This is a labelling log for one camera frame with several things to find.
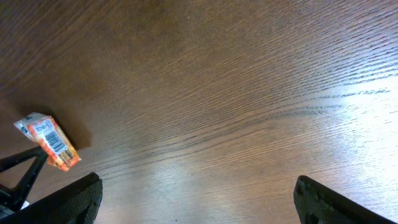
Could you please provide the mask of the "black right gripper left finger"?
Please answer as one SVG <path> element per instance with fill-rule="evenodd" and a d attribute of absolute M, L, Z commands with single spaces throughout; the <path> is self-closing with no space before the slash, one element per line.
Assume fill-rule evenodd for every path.
<path fill-rule="evenodd" d="M 94 172 L 1 219 L 3 224 L 93 223 L 103 198 L 103 183 Z"/>

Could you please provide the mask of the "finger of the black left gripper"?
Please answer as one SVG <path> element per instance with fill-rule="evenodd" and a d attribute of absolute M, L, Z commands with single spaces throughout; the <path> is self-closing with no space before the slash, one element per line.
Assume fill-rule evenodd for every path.
<path fill-rule="evenodd" d="M 10 189 L 1 185 L 2 212 L 18 212 L 22 208 L 48 156 L 49 155 L 40 146 L 37 146 L 1 159 L 1 172 L 9 170 L 29 159 L 35 159 L 15 187 Z"/>

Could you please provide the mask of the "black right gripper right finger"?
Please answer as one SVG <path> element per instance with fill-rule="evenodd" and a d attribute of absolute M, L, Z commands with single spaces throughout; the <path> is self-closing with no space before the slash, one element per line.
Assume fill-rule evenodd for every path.
<path fill-rule="evenodd" d="M 303 224 L 395 224 L 305 175 L 296 181 L 294 204 Z"/>

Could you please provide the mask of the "orange tissue pack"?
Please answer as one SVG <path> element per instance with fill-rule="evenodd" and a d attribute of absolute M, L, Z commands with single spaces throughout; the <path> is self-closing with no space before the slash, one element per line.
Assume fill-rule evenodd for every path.
<path fill-rule="evenodd" d="M 14 122 L 14 126 L 48 155 L 47 163 L 69 171 L 81 157 L 52 116 L 33 112 Z"/>

